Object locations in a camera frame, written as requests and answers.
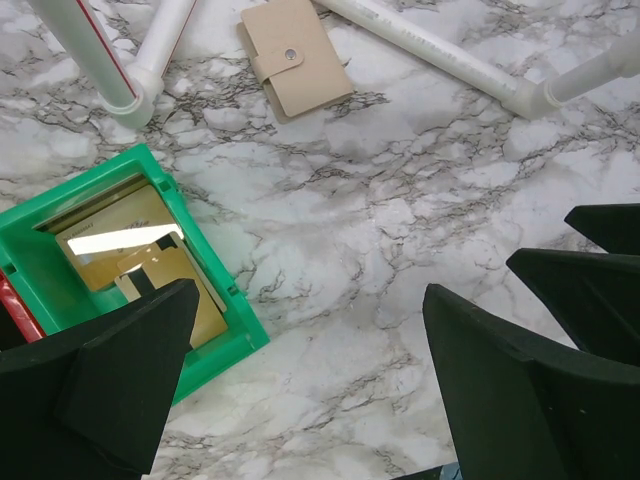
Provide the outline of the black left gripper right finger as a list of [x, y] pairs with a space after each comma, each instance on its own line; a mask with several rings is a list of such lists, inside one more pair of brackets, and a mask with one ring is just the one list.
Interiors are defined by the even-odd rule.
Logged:
[[430, 354], [466, 479], [636, 479], [639, 370], [431, 284]]

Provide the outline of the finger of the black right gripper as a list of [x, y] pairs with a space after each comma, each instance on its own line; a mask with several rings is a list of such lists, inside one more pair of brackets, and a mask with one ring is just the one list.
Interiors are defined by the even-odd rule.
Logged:
[[520, 249], [509, 269], [581, 351], [639, 364], [639, 258]]
[[609, 204], [574, 207], [565, 222], [612, 254], [638, 254], [640, 205]]

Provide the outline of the beige card holder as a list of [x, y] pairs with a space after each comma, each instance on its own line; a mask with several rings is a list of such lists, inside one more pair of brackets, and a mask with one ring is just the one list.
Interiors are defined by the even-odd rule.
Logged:
[[278, 122], [288, 123], [353, 93], [310, 1], [269, 1], [243, 10], [240, 19], [242, 46]]

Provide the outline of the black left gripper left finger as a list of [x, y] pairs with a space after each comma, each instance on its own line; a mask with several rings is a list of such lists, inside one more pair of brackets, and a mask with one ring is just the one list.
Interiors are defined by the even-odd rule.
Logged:
[[1, 354], [4, 479], [140, 479], [153, 466], [199, 291], [179, 279]]

